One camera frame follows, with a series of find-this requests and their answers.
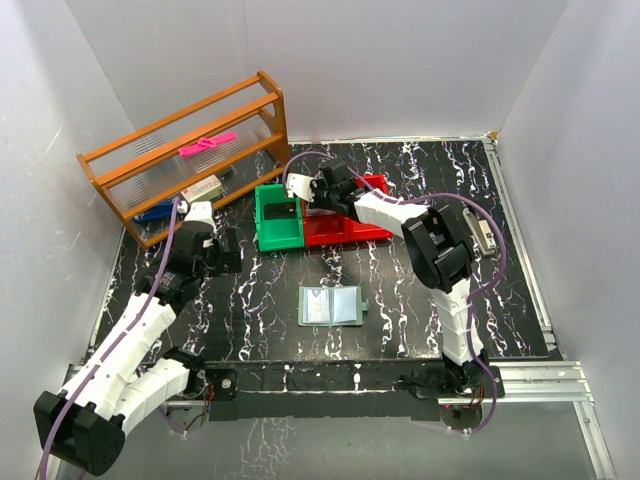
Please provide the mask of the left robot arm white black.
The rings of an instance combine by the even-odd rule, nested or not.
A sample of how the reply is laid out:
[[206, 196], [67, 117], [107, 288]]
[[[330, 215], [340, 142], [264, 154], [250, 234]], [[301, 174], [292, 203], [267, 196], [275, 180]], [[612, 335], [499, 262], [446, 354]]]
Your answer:
[[176, 395], [194, 399], [204, 392], [203, 359], [179, 347], [145, 372], [139, 368], [206, 279], [240, 272], [237, 233], [224, 234], [219, 239], [209, 220], [183, 222], [161, 257], [139, 273], [124, 312], [85, 365], [58, 392], [40, 394], [33, 407], [40, 478], [51, 456], [103, 475], [146, 417]]

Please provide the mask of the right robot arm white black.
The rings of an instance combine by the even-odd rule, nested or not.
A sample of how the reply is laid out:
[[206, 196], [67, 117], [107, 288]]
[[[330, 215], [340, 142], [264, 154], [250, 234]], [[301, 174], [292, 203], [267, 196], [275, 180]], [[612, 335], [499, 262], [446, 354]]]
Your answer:
[[340, 160], [327, 163], [313, 177], [289, 175], [286, 188], [313, 209], [374, 225], [403, 239], [414, 275], [438, 312], [447, 388], [460, 397], [478, 389], [482, 376], [475, 358], [483, 346], [468, 307], [474, 252], [451, 209], [392, 197], [358, 181]]

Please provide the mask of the green card holder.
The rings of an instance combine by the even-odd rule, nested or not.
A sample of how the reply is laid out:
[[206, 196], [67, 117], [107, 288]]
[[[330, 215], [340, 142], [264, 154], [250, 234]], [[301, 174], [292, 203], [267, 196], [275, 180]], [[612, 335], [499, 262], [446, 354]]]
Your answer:
[[301, 327], [361, 326], [369, 300], [360, 286], [306, 287], [298, 290]]

